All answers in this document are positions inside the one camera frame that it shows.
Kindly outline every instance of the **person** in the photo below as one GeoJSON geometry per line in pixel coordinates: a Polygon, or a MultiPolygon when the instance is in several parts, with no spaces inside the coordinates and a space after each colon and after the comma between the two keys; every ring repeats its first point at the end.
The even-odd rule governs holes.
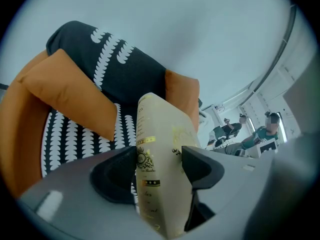
{"type": "Polygon", "coordinates": [[[236,123],[229,123],[229,119],[224,119],[224,122],[226,123],[223,127],[216,127],[213,129],[215,140],[218,140],[221,137],[227,137],[227,135],[232,133],[237,133],[241,130],[242,125],[244,125],[247,121],[247,117],[244,114],[240,114],[239,122],[236,123]]]}
{"type": "Polygon", "coordinates": [[[259,127],[250,137],[244,139],[241,143],[230,144],[223,148],[214,149],[213,151],[234,156],[237,151],[250,149],[264,140],[268,141],[275,138],[277,141],[279,123],[280,117],[278,114],[271,113],[266,119],[265,126],[259,127]]]}

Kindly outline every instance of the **teal t-shirt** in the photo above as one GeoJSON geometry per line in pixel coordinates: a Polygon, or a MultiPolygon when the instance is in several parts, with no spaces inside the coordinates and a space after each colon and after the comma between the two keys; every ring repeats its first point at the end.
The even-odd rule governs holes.
{"type": "Polygon", "coordinates": [[[267,129],[264,126],[259,127],[253,134],[254,137],[246,142],[242,143],[243,149],[247,150],[252,148],[255,145],[255,139],[257,136],[260,138],[261,142],[264,141],[264,139],[271,140],[272,138],[275,138],[275,140],[278,140],[278,133],[275,135],[267,135],[267,129]]]}

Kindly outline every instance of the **pants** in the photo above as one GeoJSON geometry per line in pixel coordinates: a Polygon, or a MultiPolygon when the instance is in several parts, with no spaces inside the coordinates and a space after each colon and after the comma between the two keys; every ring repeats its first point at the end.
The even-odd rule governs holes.
{"type": "Polygon", "coordinates": [[[213,131],[214,131],[216,140],[218,140],[222,136],[226,136],[226,133],[224,132],[224,130],[220,126],[214,128],[213,131]]]}
{"type": "Polygon", "coordinates": [[[234,156],[237,150],[243,150],[243,149],[244,148],[242,147],[242,143],[234,143],[226,147],[214,149],[213,151],[234,156]]]}

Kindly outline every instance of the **cream-colored box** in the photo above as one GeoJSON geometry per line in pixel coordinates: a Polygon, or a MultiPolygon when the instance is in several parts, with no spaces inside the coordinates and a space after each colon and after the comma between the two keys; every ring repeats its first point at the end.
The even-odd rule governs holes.
{"type": "Polygon", "coordinates": [[[199,147],[190,118],[159,96],[138,102],[136,185],[140,215],[168,239],[184,234],[192,186],[182,168],[182,146],[199,147]]]}

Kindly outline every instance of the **light strip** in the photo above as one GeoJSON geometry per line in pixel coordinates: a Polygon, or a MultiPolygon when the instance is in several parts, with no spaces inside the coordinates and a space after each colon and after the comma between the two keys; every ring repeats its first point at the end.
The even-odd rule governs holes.
{"type": "Polygon", "coordinates": [[[251,128],[252,128],[252,132],[254,132],[256,129],[255,129],[255,127],[254,127],[254,124],[252,123],[251,118],[249,118],[249,123],[250,123],[250,126],[251,126],[251,128]]]}
{"type": "Polygon", "coordinates": [[[281,129],[281,132],[282,132],[283,141],[284,141],[284,143],[286,143],[287,142],[287,136],[286,136],[286,132],[285,132],[285,127],[284,127],[284,124],[282,123],[282,118],[281,118],[280,113],[278,112],[277,115],[280,118],[280,129],[281,129]]]}

